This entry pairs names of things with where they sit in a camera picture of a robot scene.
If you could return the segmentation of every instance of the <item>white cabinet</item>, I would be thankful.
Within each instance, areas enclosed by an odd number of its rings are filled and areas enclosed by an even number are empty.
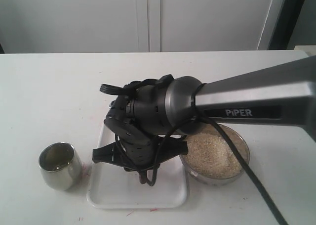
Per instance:
[[[8,53],[267,49],[283,0],[0,0]]]

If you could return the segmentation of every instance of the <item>white table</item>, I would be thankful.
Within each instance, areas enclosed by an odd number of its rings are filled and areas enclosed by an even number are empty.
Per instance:
[[[86,200],[88,175],[70,192],[55,191],[41,178],[38,156],[66,141],[91,166],[114,99],[99,92],[102,83],[123,86],[168,73],[212,82],[306,56],[294,50],[0,55],[0,224],[276,224],[247,175],[223,187],[189,178],[188,201],[176,209],[98,210]],[[299,128],[230,126],[247,141],[250,166],[288,222],[316,224],[316,144]]]

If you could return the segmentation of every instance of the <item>robotic arm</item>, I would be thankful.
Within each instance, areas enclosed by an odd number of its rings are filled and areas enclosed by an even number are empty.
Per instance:
[[[138,171],[142,183],[147,170],[188,152],[184,141],[159,135],[198,133],[203,124],[190,120],[196,114],[223,123],[299,126],[316,140],[316,56],[208,84],[166,75],[123,88],[103,84],[100,91],[118,96],[104,120],[116,141],[94,149],[93,161]]]

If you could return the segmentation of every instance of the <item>stainless steel cup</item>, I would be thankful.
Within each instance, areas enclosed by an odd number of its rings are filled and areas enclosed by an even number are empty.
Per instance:
[[[46,184],[66,190],[81,177],[82,166],[74,147],[66,142],[54,143],[39,156],[39,167]]]

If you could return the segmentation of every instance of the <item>white plastic tray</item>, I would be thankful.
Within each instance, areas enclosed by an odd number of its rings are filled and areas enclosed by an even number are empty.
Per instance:
[[[111,142],[114,134],[103,125],[98,147]],[[100,209],[154,209],[178,207],[187,195],[186,174],[176,157],[161,164],[153,187],[140,184],[136,172],[102,162],[93,164],[87,200]]]

